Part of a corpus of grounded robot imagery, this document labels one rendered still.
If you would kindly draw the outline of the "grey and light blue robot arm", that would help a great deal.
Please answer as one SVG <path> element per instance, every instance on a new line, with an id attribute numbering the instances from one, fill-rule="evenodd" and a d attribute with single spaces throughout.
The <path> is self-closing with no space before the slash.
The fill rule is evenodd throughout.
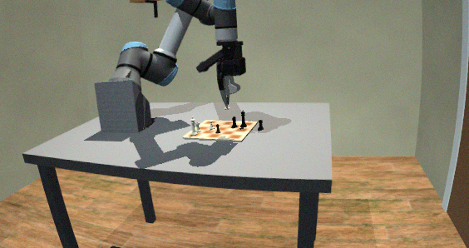
<path id="1" fill-rule="evenodd" d="M 207 26 L 215 25 L 215 40 L 238 39 L 235 0 L 166 0 L 176 7 L 161 44 L 153 54 L 141 42 L 127 43 L 121 51 L 116 71 L 110 81 L 132 80 L 141 91 L 141 78 L 167 86 L 174 79 L 178 65 L 176 53 L 192 17 Z M 226 30 L 222 29 L 226 28 Z"/>

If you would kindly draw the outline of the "brown and cream chessboard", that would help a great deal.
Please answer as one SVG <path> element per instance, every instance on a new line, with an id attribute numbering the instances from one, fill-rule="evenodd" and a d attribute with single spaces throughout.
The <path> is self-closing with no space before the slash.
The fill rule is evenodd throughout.
<path id="1" fill-rule="evenodd" d="M 215 129 L 210 130 L 210 121 Z M 183 139 L 209 140 L 209 141 L 238 141 L 242 142 L 248 134 L 253 130 L 258 122 L 245 122 L 247 127 L 240 127 L 242 122 L 236 121 L 237 127 L 232 127 L 233 121 L 213 121 L 205 120 L 200 124 L 201 132 L 192 136 L 190 131 Z M 219 124 L 220 133 L 215 133 L 216 125 Z"/>

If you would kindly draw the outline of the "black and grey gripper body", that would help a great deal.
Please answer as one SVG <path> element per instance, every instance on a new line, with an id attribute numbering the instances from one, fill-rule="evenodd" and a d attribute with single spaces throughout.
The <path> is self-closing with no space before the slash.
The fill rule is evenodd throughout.
<path id="1" fill-rule="evenodd" d="M 230 48 L 226 46 L 226 44 L 228 44 Z M 242 57 L 243 41 L 216 42 L 216 45 L 222 46 L 222 50 L 225 53 L 225 55 L 218 60 L 216 70 L 220 67 L 220 71 L 224 76 L 240 76 L 246 73 L 245 57 Z"/>

